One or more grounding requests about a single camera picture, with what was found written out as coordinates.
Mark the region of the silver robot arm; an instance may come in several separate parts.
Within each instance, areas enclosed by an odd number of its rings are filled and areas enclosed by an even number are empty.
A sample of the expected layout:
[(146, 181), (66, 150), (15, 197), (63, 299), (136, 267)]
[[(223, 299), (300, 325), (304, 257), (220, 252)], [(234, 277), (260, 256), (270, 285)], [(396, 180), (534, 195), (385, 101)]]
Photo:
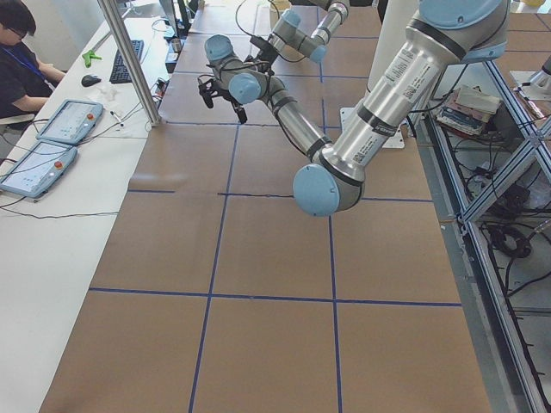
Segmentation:
[(506, 1), (422, 1), (405, 28), (406, 40), (375, 86), (354, 106), (341, 135), (331, 141), (307, 117), (271, 67), (285, 46), (320, 62), (334, 32), (350, 14), (346, 1), (323, 1), (325, 17), (303, 33), (292, 10), (282, 13), (267, 38), (252, 37), (257, 56), (240, 59), (228, 37), (204, 45), (212, 77), (199, 85), (203, 101), (222, 97), (245, 120), (245, 105), (263, 102), (308, 164), (294, 176), (294, 199), (305, 213), (326, 217), (362, 197), (365, 168), (449, 66), (492, 60), (506, 45)]
[(268, 43), (277, 52), (288, 46), (303, 57), (321, 63), (331, 37), (349, 17), (350, 2), (332, 0), (310, 3), (326, 12), (325, 17), (310, 34), (300, 29), (300, 16), (292, 9), (285, 9), (269, 34)]

